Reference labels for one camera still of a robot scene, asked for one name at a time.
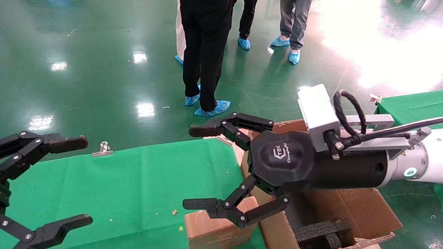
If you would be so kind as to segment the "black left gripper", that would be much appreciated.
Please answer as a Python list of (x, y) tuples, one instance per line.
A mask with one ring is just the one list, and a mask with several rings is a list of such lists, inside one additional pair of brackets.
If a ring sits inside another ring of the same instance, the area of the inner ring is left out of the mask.
[(1, 229), (19, 239), (14, 249), (47, 249), (62, 244), (68, 232), (88, 226), (93, 218), (87, 214), (72, 216), (56, 222), (51, 222), (32, 231), (5, 215), (10, 202), (10, 183), (35, 165), (47, 154), (59, 154), (85, 149), (88, 140), (83, 135), (74, 138), (64, 138), (58, 133), (38, 135), (22, 131), (4, 137), (0, 141), (1, 162), (0, 172), (0, 222)]

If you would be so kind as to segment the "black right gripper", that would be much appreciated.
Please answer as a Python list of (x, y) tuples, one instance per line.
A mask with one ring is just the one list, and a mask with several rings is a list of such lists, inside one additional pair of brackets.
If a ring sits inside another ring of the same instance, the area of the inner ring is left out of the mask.
[[(272, 120), (240, 112), (190, 126), (191, 137), (224, 135), (242, 150), (250, 150), (252, 175), (226, 200), (187, 199), (182, 202), (183, 208), (205, 210), (211, 219), (228, 219), (245, 228), (280, 213), (289, 204), (289, 197), (283, 194), (250, 211), (240, 211), (237, 206), (257, 184), (264, 191), (375, 188), (386, 177), (386, 151), (345, 151), (339, 153), (339, 160), (334, 160), (328, 151), (315, 150), (307, 132), (274, 133), (270, 132), (273, 126)], [(251, 141), (240, 129), (260, 134)]]

